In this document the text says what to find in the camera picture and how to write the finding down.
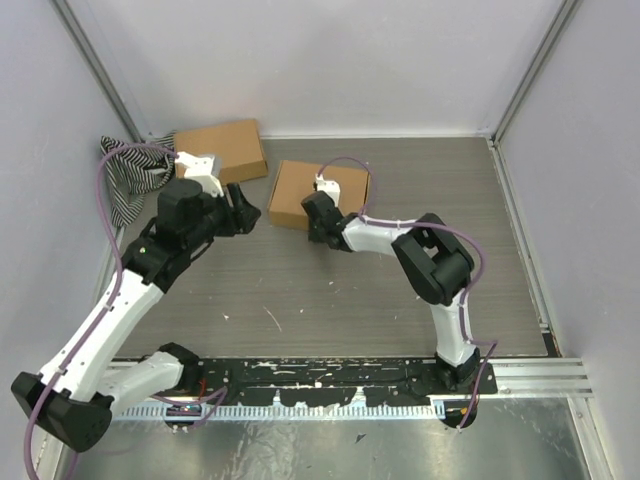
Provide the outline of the brown cardboard box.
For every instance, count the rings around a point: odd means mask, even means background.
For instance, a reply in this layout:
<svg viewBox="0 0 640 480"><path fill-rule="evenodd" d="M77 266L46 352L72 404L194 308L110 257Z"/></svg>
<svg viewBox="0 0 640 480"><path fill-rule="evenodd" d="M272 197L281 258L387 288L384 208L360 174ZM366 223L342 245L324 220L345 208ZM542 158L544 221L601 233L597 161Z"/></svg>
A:
<svg viewBox="0 0 640 480"><path fill-rule="evenodd" d="M177 132L173 140L176 151L185 151L194 156L213 155L220 162L218 178L223 185L268 175L255 119Z"/></svg>

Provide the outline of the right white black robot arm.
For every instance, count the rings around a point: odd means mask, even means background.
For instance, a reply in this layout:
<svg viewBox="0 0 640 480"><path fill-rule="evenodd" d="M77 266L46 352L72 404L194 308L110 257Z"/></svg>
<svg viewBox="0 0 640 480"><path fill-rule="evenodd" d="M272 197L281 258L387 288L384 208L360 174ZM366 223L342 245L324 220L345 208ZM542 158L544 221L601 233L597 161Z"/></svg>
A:
<svg viewBox="0 0 640 480"><path fill-rule="evenodd" d="M442 387L462 394L480 366L468 312L475 263L458 232L435 214L417 220L382 220L343 214L331 197L317 191L301 202L309 220L309 240L344 252L395 258L415 294L429 305L436 331L436 372Z"/></svg>

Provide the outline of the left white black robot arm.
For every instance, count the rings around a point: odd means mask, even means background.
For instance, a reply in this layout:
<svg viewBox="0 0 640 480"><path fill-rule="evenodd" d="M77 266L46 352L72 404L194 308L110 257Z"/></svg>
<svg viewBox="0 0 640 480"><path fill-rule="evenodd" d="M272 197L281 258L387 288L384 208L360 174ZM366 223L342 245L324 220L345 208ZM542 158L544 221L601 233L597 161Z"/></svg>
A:
<svg viewBox="0 0 640 480"><path fill-rule="evenodd" d="M157 214L129 244L122 271L60 353L39 373L21 372L11 391L28 417L71 450L93 448L112 419L155 394L194 394L199 357L168 343L112 377L105 372L134 327L217 237L250 233L261 216L237 183L209 193L191 179L170 181Z"/></svg>

